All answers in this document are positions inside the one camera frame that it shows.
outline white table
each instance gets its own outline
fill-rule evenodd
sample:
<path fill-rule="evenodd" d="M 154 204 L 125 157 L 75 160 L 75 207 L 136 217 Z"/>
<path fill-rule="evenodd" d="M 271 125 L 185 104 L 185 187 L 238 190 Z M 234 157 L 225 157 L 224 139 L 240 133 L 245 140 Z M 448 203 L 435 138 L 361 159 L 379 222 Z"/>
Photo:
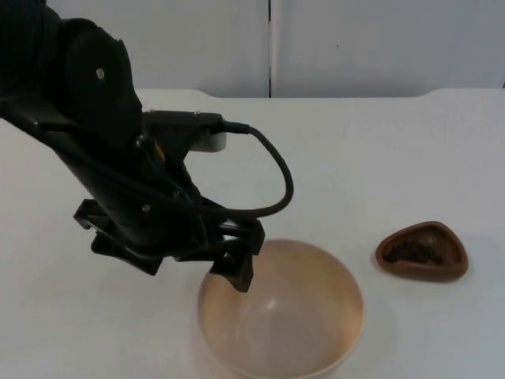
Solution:
<path fill-rule="evenodd" d="M 356 276 L 367 325 L 330 377 L 502 377 L 505 351 L 505 92 L 409 99 L 216 99 L 141 91 L 145 108 L 215 111 L 261 129 L 294 174 L 293 204 L 269 238 L 333 252 Z M 195 320 L 205 263 L 167 259 L 152 278 L 89 249 L 73 222 L 84 189 L 47 148 L 0 122 L 0 377 L 234 378 L 210 359 Z M 192 153 L 189 169 L 229 206 L 275 201 L 277 167 L 252 137 Z M 470 269 L 449 284 L 372 264 L 380 240 L 439 220 Z"/>

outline coffee beans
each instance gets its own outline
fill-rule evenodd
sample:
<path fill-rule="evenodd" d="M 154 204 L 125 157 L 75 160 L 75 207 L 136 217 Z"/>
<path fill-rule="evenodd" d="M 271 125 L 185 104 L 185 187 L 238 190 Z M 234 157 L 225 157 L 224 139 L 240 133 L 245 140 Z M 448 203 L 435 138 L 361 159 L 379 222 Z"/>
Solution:
<path fill-rule="evenodd" d="M 389 263 L 397 261 L 412 261 L 423 264 L 431 261 L 436 265 L 443 263 L 443 258 L 436 253 L 435 249 L 419 242 L 404 241 L 400 245 L 393 246 L 389 253 L 383 255 L 383 258 Z"/>

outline screw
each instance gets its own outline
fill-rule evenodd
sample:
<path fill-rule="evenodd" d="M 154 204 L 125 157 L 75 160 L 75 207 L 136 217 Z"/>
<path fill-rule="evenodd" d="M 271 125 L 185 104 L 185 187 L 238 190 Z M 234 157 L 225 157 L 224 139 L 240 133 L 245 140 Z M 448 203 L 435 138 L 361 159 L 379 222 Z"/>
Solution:
<path fill-rule="evenodd" d="M 101 81 L 105 79 L 105 71 L 100 68 L 96 70 L 96 77 L 98 77 Z"/>
<path fill-rule="evenodd" d="M 145 134 L 141 134 L 139 137 L 137 137 L 137 140 L 135 141 L 135 146 L 137 148 L 141 148 L 142 144 L 148 139 L 148 136 Z"/>

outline black robotic arm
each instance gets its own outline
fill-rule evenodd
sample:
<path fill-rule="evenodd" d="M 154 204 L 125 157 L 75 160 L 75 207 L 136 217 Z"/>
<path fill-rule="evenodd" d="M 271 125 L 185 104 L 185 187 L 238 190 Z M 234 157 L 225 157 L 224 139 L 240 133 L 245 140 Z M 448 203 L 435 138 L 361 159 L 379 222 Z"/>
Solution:
<path fill-rule="evenodd" d="M 293 197 L 286 163 L 258 130 L 220 114 L 144 113 L 123 42 L 43 1 L 0 2 L 0 118 L 52 148 L 93 196 L 74 216 L 96 231 L 92 250 L 151 275 L 164 257 L 211 261 L 247 291 L 264 241 L 258 218 Z M 271 153 L 286 180 L 279 203 L 228 209 L 201 196 L 184 159 L 196 146 L 218 150 L 224 133 L 252 134 Z"/>

